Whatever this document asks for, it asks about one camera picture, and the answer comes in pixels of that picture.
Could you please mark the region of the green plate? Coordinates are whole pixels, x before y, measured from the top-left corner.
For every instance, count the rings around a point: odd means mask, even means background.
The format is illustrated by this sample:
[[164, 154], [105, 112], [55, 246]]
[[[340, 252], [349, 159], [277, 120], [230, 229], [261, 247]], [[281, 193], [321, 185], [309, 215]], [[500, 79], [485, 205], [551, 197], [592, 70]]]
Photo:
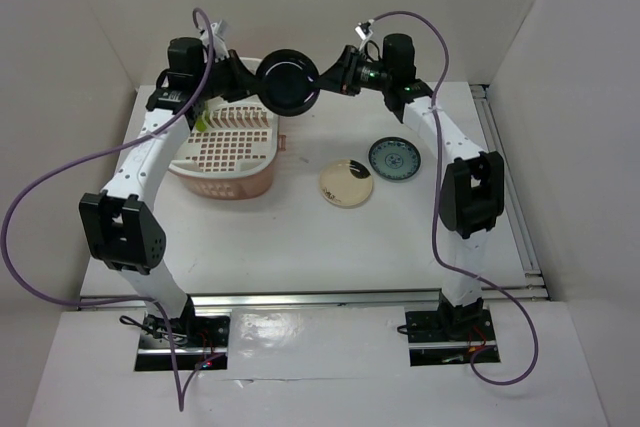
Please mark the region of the green plate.
[[199, 117], [196, 121], [195, 128], [198, 132], [206, 132], [207, 124], [203, 117]]

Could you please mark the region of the blue floral plate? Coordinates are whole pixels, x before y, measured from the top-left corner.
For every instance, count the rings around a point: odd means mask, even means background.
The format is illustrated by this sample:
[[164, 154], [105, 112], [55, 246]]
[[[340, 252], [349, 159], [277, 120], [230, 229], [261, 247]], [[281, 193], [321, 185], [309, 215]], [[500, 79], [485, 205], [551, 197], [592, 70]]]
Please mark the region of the blue floral plate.
[[422, 164], [415, 145], [400, 137], [384, 137], [374, 142], [368, 151], [368, 161], [379, 176], [392, 182], [411, 179]]

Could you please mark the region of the cream plate with black motif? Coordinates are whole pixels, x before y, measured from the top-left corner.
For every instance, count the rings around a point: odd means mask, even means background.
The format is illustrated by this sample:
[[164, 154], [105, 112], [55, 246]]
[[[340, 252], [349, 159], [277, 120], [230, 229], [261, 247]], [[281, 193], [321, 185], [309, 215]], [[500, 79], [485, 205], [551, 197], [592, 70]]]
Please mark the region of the cream plate with black motif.
[[325, 200], [341, 208], [354, 208], [365, 203], [374, 188], [369, 169], [353, 159], [327, 164], [319, 174], [318, 184]]

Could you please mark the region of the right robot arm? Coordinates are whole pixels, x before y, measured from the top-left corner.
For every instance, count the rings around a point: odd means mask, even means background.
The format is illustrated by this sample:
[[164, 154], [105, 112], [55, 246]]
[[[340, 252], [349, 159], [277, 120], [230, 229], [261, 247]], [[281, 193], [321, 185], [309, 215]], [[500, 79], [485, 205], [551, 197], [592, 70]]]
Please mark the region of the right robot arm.
[[363, 89], [382, 94], [385, 106], [416, 133], [440, 162], [434, 214], [450, 235], [451, 251], [435, 259], [446, 271], [429, 327], [461, 340], [481, 324], [481, 277], [486, 243], [504, 212], [504, 160], [472, 141], [441, 107], [436, 90], [416, 74], [410, 36], [390, 34], [372, 60], [364, 45], [348, 45], [320, 75], [320, 89], [355, 96]]

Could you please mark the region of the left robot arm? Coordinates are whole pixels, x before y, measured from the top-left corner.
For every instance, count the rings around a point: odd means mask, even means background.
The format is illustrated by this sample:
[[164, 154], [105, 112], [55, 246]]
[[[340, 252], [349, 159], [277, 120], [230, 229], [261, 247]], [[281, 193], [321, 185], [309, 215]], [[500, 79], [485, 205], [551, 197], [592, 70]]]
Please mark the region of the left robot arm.
[[168, 68], [148, 97], [141, 131], [114, 177], [81, 198], [79, 212], [90, 253], [144, 299], [154, 324], [176, 346], [196, 337], [191, 297], [164, 261], [166, 234], [153, 214], [160, 184], [208, 100], [240, 100], [257, 81], [216, 34], [172, 40]]

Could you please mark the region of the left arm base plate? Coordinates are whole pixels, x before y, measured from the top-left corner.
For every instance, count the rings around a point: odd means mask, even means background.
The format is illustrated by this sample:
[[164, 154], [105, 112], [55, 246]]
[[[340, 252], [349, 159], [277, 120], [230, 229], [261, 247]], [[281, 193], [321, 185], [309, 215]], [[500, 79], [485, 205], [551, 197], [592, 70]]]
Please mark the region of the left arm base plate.
[[[136, 327], [140, 337], [134, 370], [136, 372], [171, 371], [170, 336], [159, 319], [146, 315], [142, 321], [121, 316], [123, 325]], [[176, 362], [179, 371], [198, 367], [204, 371], [226, 370], [231, 319], [227, 315], [200, 317], [196, 331], [186, 334], [173, 331]]]

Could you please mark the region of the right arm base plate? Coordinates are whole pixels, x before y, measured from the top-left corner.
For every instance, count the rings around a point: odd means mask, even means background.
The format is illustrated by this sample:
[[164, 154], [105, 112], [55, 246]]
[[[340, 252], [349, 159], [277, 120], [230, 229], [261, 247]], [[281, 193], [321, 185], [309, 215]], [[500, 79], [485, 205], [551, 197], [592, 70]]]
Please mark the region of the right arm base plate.
[[435, 310], [405, 312], [405, 322], [396, 332], [407, 339], [412, 367], [499, 363], [493, 319], [488, 309], [479, 318], [457, 327], [448, 327]]

